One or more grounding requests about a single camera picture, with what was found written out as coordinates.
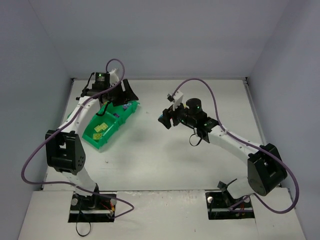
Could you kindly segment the lime rectangular lego brick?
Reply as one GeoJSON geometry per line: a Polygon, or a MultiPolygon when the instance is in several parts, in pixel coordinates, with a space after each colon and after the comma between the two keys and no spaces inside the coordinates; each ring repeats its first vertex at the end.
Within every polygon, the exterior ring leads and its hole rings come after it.
{"type": "Polygon", "coordinates": [[[108,125],[106,123],[104,123],[104,122],[100,125],[100,129],[102,131],[105,131],[107,128],[108,128],[108,125]]]}

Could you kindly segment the lime curved lego brick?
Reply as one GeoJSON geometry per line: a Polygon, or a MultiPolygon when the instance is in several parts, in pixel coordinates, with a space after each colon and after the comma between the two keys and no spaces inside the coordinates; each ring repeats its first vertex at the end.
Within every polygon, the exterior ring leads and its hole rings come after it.
{"type": "Polygon", "coordinates": [[[100,128],[99,126],[96,126],[96,127],[94,128],[94,130],[95,130],[97,133],[99,133],[99,132],[101,131],[101,128],[100,128]]]}

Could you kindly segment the lime square lego brick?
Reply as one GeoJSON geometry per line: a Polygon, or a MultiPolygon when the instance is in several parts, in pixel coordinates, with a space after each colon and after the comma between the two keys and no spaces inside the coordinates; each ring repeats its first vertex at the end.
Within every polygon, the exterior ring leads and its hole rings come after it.
{"type": "Polygon", "coordinates": [[[95,133],[95,134],[92,135],[92,139],[95,140],[95,141],[100,140],[101,137],[102,137],[101,133],[95,133]]]}

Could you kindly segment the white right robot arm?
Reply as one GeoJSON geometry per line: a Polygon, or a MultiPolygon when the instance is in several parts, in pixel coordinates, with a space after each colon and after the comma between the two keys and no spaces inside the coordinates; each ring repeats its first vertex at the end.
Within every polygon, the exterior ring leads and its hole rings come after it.
{"type": "Polygon", "coordinates": [[[257,194],[266,196],[288,176],[287,170],[274,157],[279,157],[278,149],[272,145],[259,145],[239,136],[231,137],[218,121],[207,115],[198,98],[190,98],[185,104],[183,93],[168,95],[171,106],[163,110],[158,121],[167,129],[182,124],[193,130],[199,140],[218,146],[241,160],[247,166],[247,175],[237,177],[230,183],[218,184],[233,199],[257,194]]]}

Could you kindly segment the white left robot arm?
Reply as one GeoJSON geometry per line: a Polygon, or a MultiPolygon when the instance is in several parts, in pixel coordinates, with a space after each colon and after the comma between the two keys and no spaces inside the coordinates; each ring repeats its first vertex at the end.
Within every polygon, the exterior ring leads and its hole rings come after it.
{"type": "Polygon", "coordinates": [[[120,80],[118,69],[92,75],[95,81],[82,89],[66,121],[57,130],[45,134],[48,166],[62,173],[75,187],[75,193],[83,198],[98,193],[99,187],[85,169],[86,153],[81,139],[96,149],[101,148],[139,104],[129,81],[120,80]]]}

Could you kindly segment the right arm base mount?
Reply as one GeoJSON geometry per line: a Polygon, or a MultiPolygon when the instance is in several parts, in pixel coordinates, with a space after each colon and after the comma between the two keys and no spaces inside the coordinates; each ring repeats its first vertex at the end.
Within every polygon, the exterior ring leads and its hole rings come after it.
{"type": "Polygon", "coordinates": [[[207,216],[209,220],[242,220],[254,219],[255,214],[251,199],[233,199],[221,191],[205,192],[207,216]]]}

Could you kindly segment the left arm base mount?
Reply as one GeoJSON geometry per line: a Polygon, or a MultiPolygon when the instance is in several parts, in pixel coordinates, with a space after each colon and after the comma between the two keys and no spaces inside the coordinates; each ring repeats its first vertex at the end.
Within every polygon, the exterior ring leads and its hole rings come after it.
{"type": "Polygon", "coordinates": [[[103,196],[72,194],[68,214],[69,223],[113,223],[117,201],[103,196]]]}

